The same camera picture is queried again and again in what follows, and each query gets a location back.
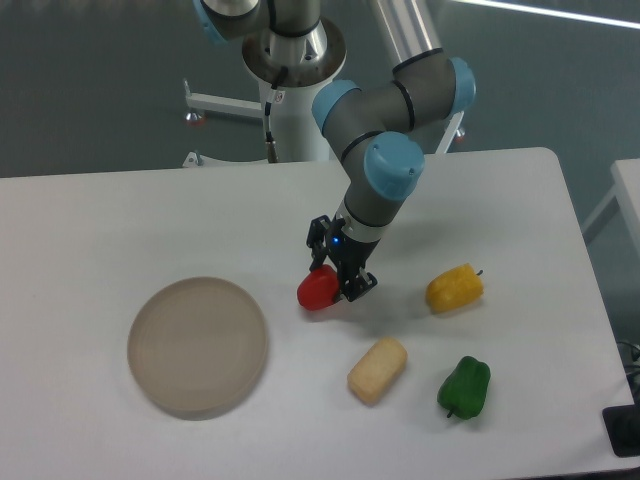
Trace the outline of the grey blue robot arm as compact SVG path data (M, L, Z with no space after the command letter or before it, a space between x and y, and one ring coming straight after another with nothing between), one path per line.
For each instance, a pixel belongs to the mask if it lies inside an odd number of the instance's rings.
M197 1L211 42L242 40L261 87L258 116L270 162L291 157L316 128L350 184L332 216L310 223L312 262L297 291L309 310L354 301L377 281L366 263L424 170L415 129L450 120L474 101L468 64L448 57L422 1L374 1L370 8L392 62L391 81L364 90L338 78L341 32L317 1Z

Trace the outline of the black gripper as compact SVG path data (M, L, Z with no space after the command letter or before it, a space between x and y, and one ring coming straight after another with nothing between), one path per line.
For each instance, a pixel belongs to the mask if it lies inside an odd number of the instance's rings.
M311 250L309 271L319 269L327 258L336 267L338 291L333 300L354 302L377 286L377 278L366 271L366 262L379 240L361 242L344 231L344 218L330 219L323 215L310 223L306 246Z

